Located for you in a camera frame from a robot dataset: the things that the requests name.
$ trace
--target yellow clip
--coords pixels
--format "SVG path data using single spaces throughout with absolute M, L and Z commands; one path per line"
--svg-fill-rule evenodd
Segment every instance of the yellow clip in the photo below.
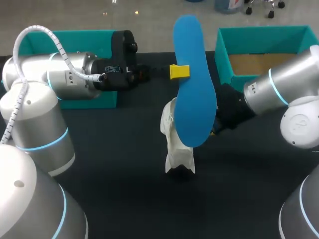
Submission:
M 170 79 L 190 77 L 189 66 L 169 66 Z

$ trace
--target cardboard box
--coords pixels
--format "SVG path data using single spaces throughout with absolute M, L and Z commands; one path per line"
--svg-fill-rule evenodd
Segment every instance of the cardboard box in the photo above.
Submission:
M 246 82 L 316 44 L 309 26 L 220 28 L 215 49 L 220 82 L 243 91 Z

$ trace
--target blue light ring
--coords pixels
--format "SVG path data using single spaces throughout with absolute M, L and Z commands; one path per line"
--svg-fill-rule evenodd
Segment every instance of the blue light ring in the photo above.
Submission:
M 40 150 L 40 149 L 44 149 L 44 148 L 48 148 L 56 143 L 58 143 L 59 141 L 61 141 L 66 135 L 68 134 L 68 127 L 66 128 L 66 131 L 65 133 L 58 139 L 56 139 L 55 141 L 51 142 L 51 143 L 48 143 L 46 145 L 43 145 L 43 146 L 40 146 L 40 147 L 36 147 L 36 148 L 20 148 L 17 146 L 18 149 L 21 149 L 23 151 L 27 151 L 27 152 L 30 152 L 30 151 L 36 151 L 36 150 Z
M 52 58 L 57 54 L 58 52 L 55 52 L 55 53 L 52 53 L 51 54 L 51 56 L 50 56 L 50 58 L 49 58 L 49 60 L 48 60 L 48 63 L 50 63 L 50 61 L 52 60 Z M 48 84 L 49 84 L 49 87 L 51 88 L 51 89 L 53 89 L 52 88 L 52 85 L 51 85 L 51 81 L 50 81 L 50 71 L 49 70 L 47 70 L 46 71 L 46 78 L 48 79 Z
M 300 187 L 300 191 L 299 191 L 299 202 L 300 202 L 300 208 L 301 208 L 301 212 L 303 213 L 303 216 L 308 224 L 308 226 L 310 227 L 310 229 L 313 231 L 313 233 L 317 236 L 317 238 L 319 238 L 319 233 L 315 230 L 314 226 L 311 224 L 308 216 L 306 215 L 305 209 L 304 209 L 304 205 L 303 205 L 303 199 L 302 199 L 302 193 L 303 193 L 303 187 L 304 187 L 304 183 L 306 181 L 306 179 L 303 181 L 301 187 Z
M 271 69 L 269 69 L 268 71 L 268 75 L 269 75 L 269 80 L 270 80 L 270 84 L 272 85 L 272 87 L 274 88 L 274 91 L 276 92 L 277 96 L 279 97 L 279 99 L 287 106 L 289 105 L 287 101 L 285 101 L 285 99 L 281 96 L 281 94 L 279 93 L 279 91 L 277 90 L 277 87 L 275 86 L 274 80 L 271 76 Z
M 65 193 L 64 193 L 64 190 L 63 188 L 61 187 L 61 185 L 59 184 L 60 188 L 61 188 L 61 191 L 62 191 L 62 194 L 63 194 L 63 201 L 64 201 L 64 206 L 63 206 L 63 214 L 62 214 L 62 218 L 61 218 L 61 221 L 60 221 L 60 224 L 56 230 L 56 232 L 54 233 L 52 239 L 56 239 L 57 236 L 59 235 L 60 231 L 61 231 L 61 228 L 63 226 L 63 223 L 64 223 L 64 219 L 65 219 L 65 215 L 66 215 L 66 197 L 65 197 Z

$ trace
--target teal box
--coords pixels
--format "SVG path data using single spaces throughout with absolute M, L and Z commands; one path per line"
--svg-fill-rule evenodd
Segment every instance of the teal box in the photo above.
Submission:
M 220 28 L 215 62 L 222 84 L 243 91 L 244 84 L 258 75 L 235 75 L 228 55 L 264 53 L 300 53 L 319 45 L 309 26 L 252 26 Z
M 66 52 L 89 51 L 101 58 L 111 58 L 111 38 L 114 30 L 54 31 Z M 30 32 L 22 41 L 20 55 L 58 52 L 44 32 Z M 63 109 L 115 108 L 117 92 L 102 92 L 92 100 L 60 101 Z

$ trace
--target metal cylinder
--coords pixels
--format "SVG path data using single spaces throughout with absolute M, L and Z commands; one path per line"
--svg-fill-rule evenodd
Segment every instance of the metal cylinder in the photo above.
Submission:
M 93 62 L 97 57 L 89 52 L 68 53 L 75 69 L 85 74 L 91 74 Z M 93 82 L 85 81 L 70 71 L 59 53 L 20 56 L 20 65 L 28 81 L 47 83 L 61 100 L 89 100 L 100 95 Z M 3 67 L 3 85 L 7 91 L 18 78 L 13 59 L 7 60 Z
M 319 46 L 298 54 L 244 86 L 245 99 L 258 115 L 305 96 L 317 96 L 319 89 Z
M 0 239 L 87 239 L 77 202 L 23 151 L 0 145 Z
M 319 166 L 283 205 L 279 215 L 282 239 L 319 238 Z
M 21 83 L 0 100 L 0 111 L 8 122 L 19 95 Z M 62 117 L 58 99 L 46 84 L 30 82 L 21 110 L 12 130 L 13 141 L 51 176 L 68 169 L 75 160 L 68 127 Z

